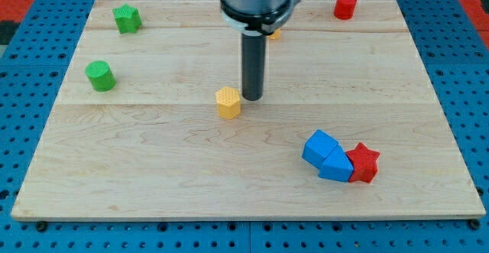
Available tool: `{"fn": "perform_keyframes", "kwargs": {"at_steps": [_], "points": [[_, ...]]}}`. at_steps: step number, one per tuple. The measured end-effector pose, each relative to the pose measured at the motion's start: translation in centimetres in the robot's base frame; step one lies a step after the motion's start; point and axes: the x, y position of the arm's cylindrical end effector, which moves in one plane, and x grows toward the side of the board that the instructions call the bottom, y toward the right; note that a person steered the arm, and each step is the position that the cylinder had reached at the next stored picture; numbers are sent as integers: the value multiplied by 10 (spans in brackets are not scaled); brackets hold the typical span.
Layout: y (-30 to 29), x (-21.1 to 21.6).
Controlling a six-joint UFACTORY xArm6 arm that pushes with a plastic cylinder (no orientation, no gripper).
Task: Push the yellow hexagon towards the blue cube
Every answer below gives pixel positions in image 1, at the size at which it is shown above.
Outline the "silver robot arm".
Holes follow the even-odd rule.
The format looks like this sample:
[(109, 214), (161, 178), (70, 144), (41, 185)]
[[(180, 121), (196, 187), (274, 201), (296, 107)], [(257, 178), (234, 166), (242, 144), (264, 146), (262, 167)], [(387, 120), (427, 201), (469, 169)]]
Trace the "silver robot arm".
[(247, 36), (268, 36), (283, 27), (301, 0), (220, 0), (226, 24)]

